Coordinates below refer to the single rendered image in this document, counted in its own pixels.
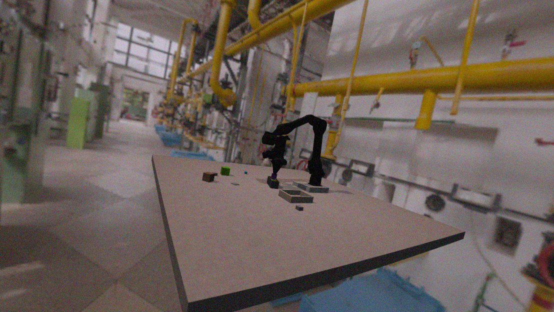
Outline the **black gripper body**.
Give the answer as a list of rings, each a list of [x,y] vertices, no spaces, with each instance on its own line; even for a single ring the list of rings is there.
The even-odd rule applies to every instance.
[[[283,157],[284,152],[286,151],[285,147],[278,147],[274,145],[274,150],[275,150],[275,158],[269,157],[269,159],[272,159],[272,162],[274,162],[275,164],[287,165],[287,161]]]

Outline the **beige rectangular tray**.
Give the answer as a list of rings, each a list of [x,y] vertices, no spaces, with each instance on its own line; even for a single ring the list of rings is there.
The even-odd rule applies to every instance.
[[[280,189],[278,196],[291,204],[312,204],[314,200],[314,196],[302,190]]]

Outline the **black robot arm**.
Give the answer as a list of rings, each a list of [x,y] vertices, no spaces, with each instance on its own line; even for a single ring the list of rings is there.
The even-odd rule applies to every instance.
[[[292,122],[279,124],[277,125],[273,133],[265,131],[262,137],[262,143],[265,145],[271,145],[271,146],[275,144],[275,146],[277,147],[285,148],[286,141],[291,139],[289,138],[289,136],[282,136],[282,135],[287,135],[290,132],[292,132],[293,129],[301,125],[304,125],[306,123],[309,123],[310,125],[312,125],[313,131],[314,131],[312,159],[308,160],[308,166],[307,166],[309,170],[309,174],[311,174],[308,184],[315,187],[323,187],[321,185],[321,182],[322,182],[322,177],[325,176],[325,172],[322,169],[321,150],[322,150],[323,134],[326,132],[327,125],[328,125],[325,119],[321,119],[312,114],[308,114]],[[272,150],[266,150],[265,152],[262,152],[262,155],[263,155],[263,158],[265,159],[269,157],[275,158],[276,152],[272,148]]]

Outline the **green cube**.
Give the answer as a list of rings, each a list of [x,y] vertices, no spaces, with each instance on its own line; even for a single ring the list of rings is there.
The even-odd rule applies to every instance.
[[[229,173],[230,173],[230,168],[229,167],[225,167],[225,166],[221,167],[220,174],[222,176],[229,176]]]

